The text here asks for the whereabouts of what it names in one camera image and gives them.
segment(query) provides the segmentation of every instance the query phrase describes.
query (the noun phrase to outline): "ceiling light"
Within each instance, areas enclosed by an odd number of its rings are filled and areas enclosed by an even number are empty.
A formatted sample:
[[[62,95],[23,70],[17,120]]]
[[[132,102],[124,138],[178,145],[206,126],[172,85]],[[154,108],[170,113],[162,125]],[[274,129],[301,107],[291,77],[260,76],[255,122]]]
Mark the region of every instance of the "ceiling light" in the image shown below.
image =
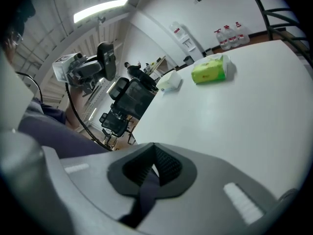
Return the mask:
[[[78,21],[93,15],[97,12],[103,11],[103,10],[107,10],[107,9],[112,9],[115,7],[119,7],[119,6],[123,6],[126,4],[128,0],[115,0],[115,1],[111,1],[111,2],[104,2],[98,5],[95,5],[93,7],[89,7],[87,9],[84,9],[80,12],[77,12],[76,14],[74,14],[74,23],[77,23]]]
[[[112,89],[113,85],[115,84],[116,82],[112,83],[112,85],[109,87],[107,93],[109,93],[109,91]]]
[[[90,119],[92,119],[92,116],[93,116],[94,112],[96,111],[96,109],[97,109],[97,108],[94,108],[94,110],[93,110],[93,112],[92,112],[90,118],[88,119],[88,121],[89,121]]]

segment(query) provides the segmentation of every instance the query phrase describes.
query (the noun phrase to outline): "white tissue box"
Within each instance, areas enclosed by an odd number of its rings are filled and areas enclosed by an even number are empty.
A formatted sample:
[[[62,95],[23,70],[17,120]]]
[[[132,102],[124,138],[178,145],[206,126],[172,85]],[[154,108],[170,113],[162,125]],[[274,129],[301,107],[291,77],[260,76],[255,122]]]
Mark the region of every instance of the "white tissue box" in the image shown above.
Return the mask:
[[[156,87],[162,92],[168,92],[177,89],[179,87],[180,82],[181,82],[180,75],[176,72],[176,70],[173,70],[165,74],[159,80]]]

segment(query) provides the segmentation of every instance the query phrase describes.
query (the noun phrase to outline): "person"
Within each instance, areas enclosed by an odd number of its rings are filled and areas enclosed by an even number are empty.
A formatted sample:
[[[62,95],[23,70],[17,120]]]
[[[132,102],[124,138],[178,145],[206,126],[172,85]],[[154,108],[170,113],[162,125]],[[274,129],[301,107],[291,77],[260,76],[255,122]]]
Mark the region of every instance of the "person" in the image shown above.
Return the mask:
[[[15,15],[1,39],[1,46],[10,64],[17,46],[22,42],[24,23],[35,15],[30,0],[26,0]],[[69,87],[75,109],[80,113],[83,109],[83,91],[79,87]],[[30,102],[18,127],[18,131],[30,135],[41,146],[55,149],[60,159],[108,152],[105,148],[79,134],[75,129],[79,126],[70,104],[65,111],[44,104],[37,98]]]
[[[138,78],[139,81],[145,86],[148,90],[157,91],[156,82],[146,73],[144,73],[140,68],[141,64],[138,63],[137,66],[130,65],[128,62],[124,63],[125,68],[127,68],[127,73],[131,79]]]

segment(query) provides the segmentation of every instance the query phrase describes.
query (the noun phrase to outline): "black trash bin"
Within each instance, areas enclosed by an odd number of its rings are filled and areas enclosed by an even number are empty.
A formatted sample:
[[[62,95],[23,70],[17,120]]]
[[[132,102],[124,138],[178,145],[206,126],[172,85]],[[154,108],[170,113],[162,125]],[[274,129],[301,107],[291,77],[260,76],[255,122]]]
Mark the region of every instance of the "black trash bin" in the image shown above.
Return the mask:
[[[192,65],[195,61],[192,59],[191,56],[186,56],[186,58],[184,59],[184,62],[186,63],[186,65]]]

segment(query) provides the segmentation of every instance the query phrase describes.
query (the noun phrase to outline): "ceiling beam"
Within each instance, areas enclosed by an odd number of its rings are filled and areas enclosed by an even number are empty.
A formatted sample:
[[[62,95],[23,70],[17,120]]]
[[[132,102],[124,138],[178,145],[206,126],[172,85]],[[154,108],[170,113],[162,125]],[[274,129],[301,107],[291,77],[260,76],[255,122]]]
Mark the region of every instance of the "ceiling beam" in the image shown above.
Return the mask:
[[[107,14],[107,19],[102,25],[108,26],[116,21],[124,19],[129,16],[129,11],[127,7],[113,10]],[[50,55],[45,59],[44,63],[41,65],[39,71],[35,76],[35,80],[40,85],[41,90],[45,88],[49,79],[53,75],[52,63],[57,60],[63,53],[69,52],[77,46],[82,40],[89,37],[94,33],[96,27],[98,25],[98,21],[89,21],[88,23],[82,25],[78,29],[76,29],[72,34],[67,36],[59,45],[50,53]],[[38,89],[35,85],[31,85],[31,91],[39,95]]]

